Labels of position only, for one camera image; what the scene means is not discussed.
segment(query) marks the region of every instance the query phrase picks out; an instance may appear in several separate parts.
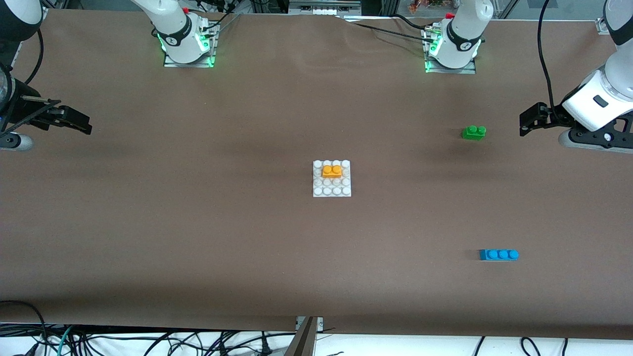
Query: black cable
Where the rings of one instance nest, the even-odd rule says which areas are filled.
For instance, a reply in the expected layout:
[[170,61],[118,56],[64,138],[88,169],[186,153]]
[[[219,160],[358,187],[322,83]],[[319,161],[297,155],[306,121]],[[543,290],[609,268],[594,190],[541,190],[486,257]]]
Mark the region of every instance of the black cable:
[[397,18],[401,19],[402,21],[406,22],[407,25],[413,27],[414,29],[418,29],[418,30],[423,30],[424,28],[426,28],[426,26],[429,26],[429,25],[433,24],[433,23],[430,23],[430,24],[424,25],[424,26],[416,25],[415,23],[409,21],[408,18],[404,17],[403,15],[400,15],[399,13],[395,13],[395,14],[391,15],[390,17],[397,17]]
[[[295,333],[279,333],[279,334],[266,335],[266,337],[267,338],[274,338],[276,336],[290,336],[290,335],[295,335]],[[252,343],[254,341],[258,341],[258,340],[261,340],[261,339],[262,339],[262,337],[260,336],[258,338],[253,338],[253,339],[244,341],[244,342],[242,342],[240,344],[237,344],[236,346],[232,346],[232,347],[228,348],[227,352],[231,352],[231,351],[236,350],[238,348],[244,347],[244,345],[250,344],[250,343]]]
[[42,338],[44,339],[44,355],[47,355],[48,336],[46,335],[46,323],[44,322],[44,317],[42,316],[42,313],[39,312],[39,310],[35,307],[35,305],[32,305],[31,303],[28,303],[28,302],[23,302],[21,300],[0,300],[0,304],[24,305],[25,307],[31,308],[37,314],[37,318],[40,320],[40,323],[42,324]]
[[523,350],[523,353],[525,354],[525,356],[532,356],[526,349],[525,349],[525,345],[523,343],[525,343],[525,340],[529,341],[532,344],[532,347],[534,347],[534,350],[536,351],[536,354],[538,356],[541,356],[541,352],[539,351],[539,348],[536,347],[536,344],[534,343],[534,341],[532,341],[532,339],[530,338],[526,338],[523,337],[521,338],[521,350]]
[[266,333],[264,333],[262,331],[261,332],[261,352],[260,352],[260,356],[268,356],[271,353],[273,353],[273,352],[270,349],[270,346],[268,345],[268,339],[266,338]]
[[412,35],[406,35],[406,34],[401,34],[400,32],[394,32],[394,31],[390,31],[390,30],[385,30],[385,29],[379,29],[378,27],[374,27],[374,26],[369,26],[369,25],[364,25],[362,23],[356,23],[354,22],[355,25],[358,25],[360,27],[365,27],[367,29],[372,29],[372,30],[376,30],[376,31],[382,31],[382,32],[386,32],[388,34],[392,34],[392,35],[398,35],[398,36],[402,36],[402,37],[407,37],[407,38],[412,38],[412,39],[416,39],[418,41],[422,41],[422,42],[433,42],[432,39],[428,39],[428,38],[422,38],[422,37],[417,37],[417,36],[412,36]]
[[170,345],[169,346],[169,351],[167,351],[167,356],[172,356],[172,354],[178,349],[180,348],[182,345],[187,345],[187,340],[193,338],[195,335],[197,335],[198,333],[192,333],[191,335],[189,335],[188,337],[184,338],[183,340],[179,341],[178,343],[174,344],[174,345]]
[[37,29],[37,38],[40,41],[40,54],[37,57],[37,63],[35,64],[35,68],[33,68],[33,72],[31,72],[31,75],[28,76],[28,79],[24,81],[24,84],[26,85],[28,85],[28,83],[31,83],[31,80],[35,78],[37,71],[39,71],[39,67],[42,65],[42,60],[44,59],[44,38],[42,37],[42,31],[40,29]]
[[475,348],[475,353],[473,354],[473,356],[477,356],[479,354],[479,349],[481,348],[481,344],[484,343],[484,339],[486,337],[482,336],[481,339],[479,339],[479,342],[477,343],[477,347]]
[[202,343],[202,339],[200,338],[200,334],[199,333],[196,334],[196,338],[198,339],[198,343],[200,344],[200,348],[203,348],[204,345]]
[[238,333],[238,331],[222,331],[222,333],[220,334],[220,337],[217,340],[215,340],[215,342],[213,342],[213,344],[211,344],[211,346],[209,347],[209,350],[207,350],[207,352],[204,354],[204,356],[210,356],[214,352],[219,351],[220,350],[220,345],[224,344],[229,339],[231,339],[233,336],[237,335],[237,333]]
[[543,68],[543,74],[545,75],[545,81],[548,83],[549,105],[552,109],[552,114],[554,115],[554,118],[558,120],[558,116],[556,115],[556,111],[554,110],[554,94],[552,93],[552,82],[549,78],[548,66],[545,64],[545,58],[543,57],[543,48],[541,41],[543,17],[545,16],[545,10],[548,8],[548,4],[549,0],[545,0],[545,3],[543,3],[543,9],[541,9],[541,15],[539,16],[539,28],[536,31],[536,44],[539,47],[539,59],[541,60],[541,66]]
[[230,13],[231,13],[230,11],[227,11],[227,13],[226,13],[226,14],[224,14],[224,16],[222,16],[222,18],[221,18],[221,19],[219,19],[216,23],[214,23],[213,25],[211,25],[211,26],[209,26],[209,27],[203,27],[203,28],[202,28],[202,31],[206,31],[206,30],[212,29],[213,27],[216,27],[216,26],[217,26],[217,25],[219,25],[219,24],[220,24],[220,22],[222,22],[222,20],[224,20],[224,18],[225,18],[225,17],[227,17]]
[[156,345],[158,345],[161,341],[167,339],[172,333],[165,333],[163,336],[159,337],[158,339],[154,340],[154,342],[152,343],[152,345],[149,346],[149,348],[147,348],[147,350],[145,351],[145,353],[143,354],[143,356],[147,356],[149,354],[149,352],[156,347]]
[[569,342],[568,338],[565,338],[563,341],[563,351],[560,353],[561,356],[565,356],[565,352],[567,352],[567,343]]
[[24,354],[25,356],[35,356],[35,353],[37,352],[37,347],[39,346],[38,343],[36,343],[35,345],[31,346],[31,348]]

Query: cable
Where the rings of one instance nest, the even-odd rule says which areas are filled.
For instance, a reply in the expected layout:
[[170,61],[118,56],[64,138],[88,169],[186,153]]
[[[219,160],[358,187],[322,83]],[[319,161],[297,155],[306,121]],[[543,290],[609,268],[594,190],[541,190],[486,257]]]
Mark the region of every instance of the cable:
[[227,23],[226,25],[224,25],[224,27],[222,27],[220,30],[218,30],[218,35],[220,34],[220,32],[222,32],[222,31],[226,30],[226,29],[227,29],[227,27],[228,27],[228,26],[229,26],[229,25],[230,25],[233,21],[237,20],[237,18],[239,17],[239,15],[241,15],[241,14],[240,14],[240,13],[239,13],[239,14],[237,14],[235,17],[233,17],[233,18],[231,19],[231,21],[229,21],[229,23]]
[[270,349],[270,345],[268,345],[268,339],[266,338],[266,333],[261,332],[261,352],[260,356],[268,356],[270,355],[272,350]]
[[172,333],[165,333],[163,336],[159,337],[158,339],[154,340],[154,342],[152,343],[152,345],[149,346],[149,348],[145,351],[145,353],[143,354],[143,356],[147,356],[149,354],[149,352],[156,347],[156,345],[158,345],[161,341],[167,339]]
[[222,16],[222,18],[221,18],[221,19],[219,19],[216,23],[214,23],[213,25],[211,25],[211,26],[209,26],[209,27],[203,27],[203,28],[202,28],[202,31],[206,31],[206,30],[212,29],[213,27],[216,27],[216,26],[217,26],[217,25],[219,25],[219,24],[220,24],[220,22],[222,22],[222,20],[224,20],[224,18],[225,18],[225,17],[227,17],[230,13],[231,13],[230,11],[227,11],[227,13],[226,13],[226,14],[224,14],[224,16]]
[[536,347],[536,344],[534,343],[534,341],[532,341],[532,339],[530,338],[526,338],[523,337],[521,338],[521,350],[523,350],[523,353],[525,354],[525,356],[532,356],[526,349],[525,349],[525,345],[523,344],[525,342],[525,340],[529,341],[532,344],[532,347],[534,347],[534,350],[536,351],[536,354],[538,356],[541,356],[541,352],[539,351],[539,348]]
[[481,344],[484,343],[484,339],[486,337],[482,336],[481,339],[479,339],[479,342],[477,343],[477,347],[475,348],[475,353],[473,354],[473,356],[477,356],[479,354],[479,349],[481,348]]
[[187,340],[193,338],[194,336],[196,336],[198,333],[192,333],[191,335],[189,335],[188,337],[184,338],[183,340],[179,341],[178,343],[169,346],[169,351],[167,351],[167,356],[172,356],[172,354],[178,349],[180,348],[182,345],[186,345],[187,344]]
[[541,60],[541,66],[543,68],[543,74],[545,75],[545,81],[548,83],[549,105],[552,109],[552,114],[554,115],[554,118],[558,120],[558,116],[556,115],[556,111],[554,110],[554,94],[552,93],[552,82],[549,78],[548,66],[545,64],[545,58],[543,57],[543,48],[541,41],[543,17],[545,16],[545,10],[548,8],[548,4],[549,0],[545,0],[545,3],[543,3],[543,9],[541,9],[541,15],[539,16],[539,28],[536,31],[536,44],[539,47],[539,59]]
[[70,330],[73,328],[73,326],[69,326],[68,329],[66,329],[66,331],[64,331],[64,335],[61,336],[60,339],[60,348],[57,349],[57,356],[61,356],[61,350],[64,348],[64,342],[66,341],[66,338],[68,337],[68,333],[70,333]]
[[426,26],[429,26],[429,25],[433,24],[433,23],[430,23],[428,25],[419,26],[419,25],[416,25],[415,23],[409,21],[408,18],[404,17],[403,15],[400,15],[399,13],[395,13],[395,14],[391,15],[390,17],[397,17],[397,18],[401,19],[402,21],[406,22],[407,25],[413,27],[414,29],[418,29],[418,30],[423,30]]
[[386,32],[388,34],[392,34],[392,35],[398,35],[398,36],[402,36],[402,37],[407,37],[407,38],[412,38],[412,39],[416,39],[418,41],[422,41],[422,42],[433,42],[432,39],[428,39],[428,38],[422,38],[422,37],[417,37],[417,36],[412,36],[412,35],[406,35],[406,34],[401,34],[400,32],[394,32],[394,31],[390,31],[390,30],[385,30],[385,29],[379,29],[378,27],[374,27],[374,26],[369,26],[369,25],[364,25],[362,23],[356,23],[354,22],[355,25],[358,25],[360,27],[365,27],[367,29],[372,29],[372,30],[376,30],[376,31],[382,31],[382,32]]
[[40,323],[42,324],[42,338],[44,339],[44,355],[47,355],[47,343],[48,343],[48,336],[46,335],[46,323],[44,322],[44,317],[42,316],[42,313],[39,312],[39,310],[35,307],[35,305],[32,305],[31,303],[28,302],[23,302],[21,300],[0,300],[0,304],[19,304],[19,305],[24,305],[26,307],[31,308],[31,310],[33,310],[36,314],[37,314],[37,318],[40,320]]
[[[276,336],[290,336],[290,335],[295,335],[295,333],[279,333],[279,334],[266,335],[266,338],[274,338]],[[231,352],[233,350],[236,350],[238,348],[243,347],[244,345],[250,344],[250,343],[252,343],[254,341],[258,341],[258,340],[261,340],[261,339],[262,339],[262,337],[260,336],[258,338],[253,338],[253,339],[244,341],[244,342],[242,342],[240,344],[237,344],[236,346],[232,346],[232,347],[228,348],[227,352]]]
[[28,79],[24,81],[24,84],[26,85],[28,85],[28,83],[31,83],[31,80],[35,78],[37,71],[39,71],[39,67],[42,65],[42,60],[44,59],[44,38],[42,37],[42,31],[40,29],[37,29],[37,38],[40,41],[40,54],[37,57],[37,63],[35,64],[35,68],[33,68],[33,72],[31,72],[31,75],[28,76]]
[[567,343],[569,342],[568,338],[565,338],[563,341],[563,351],[561,351],[560,355],[565,356],[565,352],[567,352]]

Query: metal mounting plate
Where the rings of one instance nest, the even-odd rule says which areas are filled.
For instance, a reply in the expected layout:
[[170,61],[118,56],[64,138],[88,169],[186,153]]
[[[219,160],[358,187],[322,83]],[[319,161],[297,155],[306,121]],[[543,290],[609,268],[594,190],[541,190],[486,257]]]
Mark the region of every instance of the metal mounting plate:
[[204,32],[204,35],[208,36],[209,51],[191,63],[178,63],[173,61],[166,53],[163,61],[163,66],[167,68],[213,68],[215,66],[215,55],[218,51],[218,37],[220,35],[220,26],[215,26],[212,29]]
[[[297,321],[294,324],[294,329],[295,330],[299,330],[299,328],[301,327],[301,325],[303,324],[303,321],[306,319],[306,317],[297,317]],[[316,330],[317,331],[323,331],[323,318],[322,317],[317,317],[316,318]]]
[[[430,39],[434,39],[434,35],[437,35],[434,32],[428,32],[426,30],[421,30],[420,33],[422,34],[422,38],[430,38]],[[453,69],[453,68],[444,67],[437,61],[437,59],[435,59],[433,56],[429,54],[431,45],[432,44],[428,42],[422,43],[422,49],[424,50],[425,72],[448,73],[448,74],[475,74],[477,73],[476,68],[475,68],[475,59],[470,60],[470,62],[468,62],[468,64],[463,68]]]

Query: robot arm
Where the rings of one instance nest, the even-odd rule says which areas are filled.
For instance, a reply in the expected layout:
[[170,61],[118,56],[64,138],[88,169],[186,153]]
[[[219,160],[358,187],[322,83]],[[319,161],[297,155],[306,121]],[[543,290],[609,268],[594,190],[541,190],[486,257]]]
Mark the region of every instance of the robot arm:
[[[633,153],[633,0],[607,0],[604,16],[616,53],[561,105],[550,109],[537,103],[522,113],[521,136],[534,129],[570,127],[559,137],[564,146]],[[618,120],[623,129],[615,128]]]
[[481,35],[492,19],[494,8],[490,0],[464,0],[455,17],[439,23],[437,46],[429,54],[447,68],[465,67],[477,55]]
[[210,50],[209,20],[185,13],[176,0],[131,0],[149,16],[165,53],[175,62],[191,63]]

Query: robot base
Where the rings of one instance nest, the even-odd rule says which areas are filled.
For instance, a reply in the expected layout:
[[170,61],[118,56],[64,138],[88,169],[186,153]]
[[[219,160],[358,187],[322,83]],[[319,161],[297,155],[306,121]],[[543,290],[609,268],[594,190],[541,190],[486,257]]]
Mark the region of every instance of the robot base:
[[165,59],[163,60],[163,67],[168,68],[213,68],[215,66],[215,54],[218,51],[218,36],[220,35],[220,26],[215,26],[212,29],[209,29],[202,33],[206,36],[206,41],[208,41],[209,51],[204,53],[200,58],[191,63],[178,63],[171,59],[165,53]]
[[[433,24],[433,27],[430,31],[421,30],[422,38],[430,38],[434,41],[437,40],[438,33],[435,31],[439,27],[439,22]],[[475,60],[472,59],[468,64],[463,68],[453,69],[447,68],[441,65],[437,59],[429,54],[429,51],[433,45],[437,43],[429,43],[423,42],[422,49],[424,50],[424,70],[427,73],[448,73],[448,74],[475,74],[477,71],[475,69]]]

